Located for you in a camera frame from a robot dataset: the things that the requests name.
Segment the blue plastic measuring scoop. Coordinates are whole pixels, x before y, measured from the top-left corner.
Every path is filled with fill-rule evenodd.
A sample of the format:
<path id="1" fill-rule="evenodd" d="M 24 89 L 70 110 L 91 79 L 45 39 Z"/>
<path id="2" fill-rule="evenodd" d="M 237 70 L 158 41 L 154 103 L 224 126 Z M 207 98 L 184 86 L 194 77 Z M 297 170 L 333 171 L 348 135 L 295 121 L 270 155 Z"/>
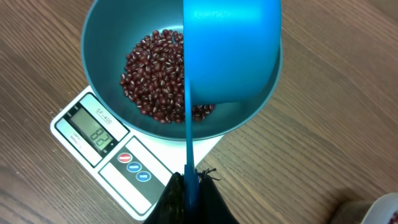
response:
<path id="1" fill-rule="evenodd" d="M 267 84 L 280 49 L 278 0 L 183 0 L 186 220 L 200 201 L 192 106 L 246 100 Z"/>

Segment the white digital kitchen scale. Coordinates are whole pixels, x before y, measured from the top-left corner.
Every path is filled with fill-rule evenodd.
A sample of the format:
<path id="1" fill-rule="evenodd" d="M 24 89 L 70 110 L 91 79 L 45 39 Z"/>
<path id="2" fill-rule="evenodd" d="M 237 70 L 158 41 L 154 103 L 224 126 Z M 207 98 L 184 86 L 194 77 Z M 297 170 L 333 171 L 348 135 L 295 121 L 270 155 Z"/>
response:
<path id="1" fill-rule="evenodd" d="M 186 143 L 154 138 L 116 119 L 86 87 L 50 123 L 67 151 L 134 219 L 153 211 L 171 175 L 182 174 Z"/>

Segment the red adzuki beans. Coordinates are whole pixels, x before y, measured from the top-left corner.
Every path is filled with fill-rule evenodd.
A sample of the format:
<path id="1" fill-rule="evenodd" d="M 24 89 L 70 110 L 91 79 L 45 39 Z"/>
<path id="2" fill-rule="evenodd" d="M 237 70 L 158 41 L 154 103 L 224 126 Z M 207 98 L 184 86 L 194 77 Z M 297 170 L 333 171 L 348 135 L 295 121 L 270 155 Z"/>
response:
<path id="1" fill-rule="evenodd" d="M 141 114 L 162 124 L 185 121 L 184 36 L 154 30 L 126 55 L 119 84 Z"/>

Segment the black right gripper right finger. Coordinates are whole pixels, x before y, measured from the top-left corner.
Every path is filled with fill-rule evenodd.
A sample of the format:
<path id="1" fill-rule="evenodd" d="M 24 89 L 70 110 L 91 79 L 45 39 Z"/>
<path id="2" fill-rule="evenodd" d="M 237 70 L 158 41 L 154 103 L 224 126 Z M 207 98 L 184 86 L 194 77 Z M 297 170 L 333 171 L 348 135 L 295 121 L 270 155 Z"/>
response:
<path id="1" fill-rule="evenodd" d="M 215 185 L 216 179 L 209 175 L 214 169 L 203 170 L 200 178 L 200 223 L 203 224 L 239 224 L 225 203 L 220 191 Z"/>

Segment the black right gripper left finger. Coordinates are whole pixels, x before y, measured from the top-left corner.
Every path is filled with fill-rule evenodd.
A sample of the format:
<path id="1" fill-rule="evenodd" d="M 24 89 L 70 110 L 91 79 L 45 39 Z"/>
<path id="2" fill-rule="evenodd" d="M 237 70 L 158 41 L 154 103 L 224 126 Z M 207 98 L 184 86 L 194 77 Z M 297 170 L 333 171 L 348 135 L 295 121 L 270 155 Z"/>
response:
<path id="1" fill-rule="evenodd" d="M 144 224 L 183 224 L 184 199 L 184 177 L 176 172 L 172 174 L 157 205 Z"/>

